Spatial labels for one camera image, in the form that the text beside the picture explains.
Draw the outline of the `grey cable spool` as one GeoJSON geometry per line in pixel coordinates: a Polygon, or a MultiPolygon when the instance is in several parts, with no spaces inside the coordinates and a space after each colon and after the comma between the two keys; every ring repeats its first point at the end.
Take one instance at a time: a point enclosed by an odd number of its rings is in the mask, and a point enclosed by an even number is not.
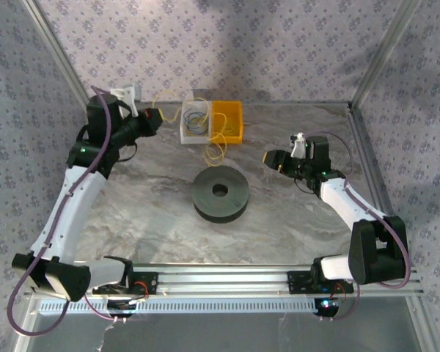
{"type": "Polygon", "coordinates": [[[195,210],[203,219],[226,224],[244,213],[250,197],[249,183],[231,166],[212,166],[195,177],[191,197],[195,210]]]}

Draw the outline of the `white plastic bin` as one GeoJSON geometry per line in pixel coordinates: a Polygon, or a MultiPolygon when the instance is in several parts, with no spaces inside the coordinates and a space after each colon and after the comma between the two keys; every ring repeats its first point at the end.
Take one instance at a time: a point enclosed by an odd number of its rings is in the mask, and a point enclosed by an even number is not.
{"type": "Polygon", "coordinates": [[[212,102],[184,100],[180,113],[180,142],[182,144],[208,144],[211,137],[212,102]]]}

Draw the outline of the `yellow plastic bin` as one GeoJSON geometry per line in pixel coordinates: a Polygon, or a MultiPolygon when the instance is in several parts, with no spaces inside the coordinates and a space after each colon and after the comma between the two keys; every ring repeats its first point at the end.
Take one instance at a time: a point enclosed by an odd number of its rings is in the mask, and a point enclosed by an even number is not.
{"type": "Polygon", "coordinates": [[[243,142],[243,104],[239,100],[212,102],[211,138],[214,142],[241,144],[243,142]]]}

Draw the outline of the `black controller board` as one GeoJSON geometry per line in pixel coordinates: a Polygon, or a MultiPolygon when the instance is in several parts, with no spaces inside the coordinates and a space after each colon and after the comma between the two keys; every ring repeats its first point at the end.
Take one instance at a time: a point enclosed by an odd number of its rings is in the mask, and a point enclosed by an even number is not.
{"type": "Polygon", "coordinates": [[[316,312],[319,318],[333,318],[339,311],[339,303],[336,298],[316,298],[316,312]]]}
{"type": "Polygon", "coordinates": [[[131,299],[109,299],[106,310],[110,318],[129,318],[136,311],[136,301],[131,299]]]}

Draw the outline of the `aluminium frame rail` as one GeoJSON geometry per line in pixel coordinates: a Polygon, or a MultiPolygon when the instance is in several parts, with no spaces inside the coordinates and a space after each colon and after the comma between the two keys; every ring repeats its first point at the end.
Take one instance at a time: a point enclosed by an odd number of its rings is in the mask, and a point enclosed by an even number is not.
{"type": "Polygon", "coordinates": [[[346,114],[353,152],[351,184],[374,208],[387,215],[395,214],[362,113],[358,107],[349,103],[346,106],[346,114]]]}

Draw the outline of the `aluminium frame post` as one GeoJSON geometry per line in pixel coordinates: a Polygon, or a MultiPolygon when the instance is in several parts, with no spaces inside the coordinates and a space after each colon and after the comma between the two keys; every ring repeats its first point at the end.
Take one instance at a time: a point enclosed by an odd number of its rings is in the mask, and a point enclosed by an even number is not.
{"type": "Polygon", "coordinates": [[[54,33],[51,22],[46,18],[39,1],[20,0],[20,2],[28,12],[38,34],[42,37],[46,48],[52,55],[54,62],[69,85],[71,92],[82,108],[86,109],[86,105],[89,102],[87,91],[74,70],[69,56],[65,53],[62,44],[54,33]]]}
{"type": "Polygon", "coordinates": [[[397,46],[404,31],[409,25],[422,0],[401,0],[389,26],[377,45],[375,53],[372,55],[367,69],[350,100],[350,108],[360,107],[375,86],[378,76],[388,62],[392,52],[397,46]]]}

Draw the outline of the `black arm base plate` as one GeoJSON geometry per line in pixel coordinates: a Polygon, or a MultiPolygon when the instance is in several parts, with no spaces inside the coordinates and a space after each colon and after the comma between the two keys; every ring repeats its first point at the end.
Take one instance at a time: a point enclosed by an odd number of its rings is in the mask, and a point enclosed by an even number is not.
{"type": "Polygon", "coordinates": [[[324,279],[316,272],[288,271],[287,285],[290,294],[353,293],[353,285],[341,279],[324,279]]]}
{"type": "Polygon", "coordinates": [[[132,274],[128,274],[121,282],[93,288],[92,294],[100,296],[150,296],[156,294],[157,286],[157,272],[134,271],[132,274]]]}

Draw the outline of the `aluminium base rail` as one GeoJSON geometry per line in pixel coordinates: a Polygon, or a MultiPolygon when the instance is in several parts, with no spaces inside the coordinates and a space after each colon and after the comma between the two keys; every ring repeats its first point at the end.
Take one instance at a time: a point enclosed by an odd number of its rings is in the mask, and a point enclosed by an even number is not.
{"type": "Polygon", "coordinates": [[[85,295],[108,299],[131,299],[135,301],[148,298],[235,298],[272,296],[309,296],[328,298],[360,294],[371,296],[408,296],[421,293],[419,274],[411,268],[411,278],[401,289],[389,289],[377,284],[353,285],[353,293],[331,294],[290,294],[287,285],[288,271],[311,271],[311,265],[239,265],[239,264],[144,264],[134,265],[127,260],[108,257],[92,262],[74,265],[53,261],[43,261],[25,278],[27,287],[34,293],[80,301],[85,295]],[[150,296],[107,296],[94,295],[92,289],[106,284],[121,282],[134,271],[157,272],[158,286],[155,295],[150,296]]]}

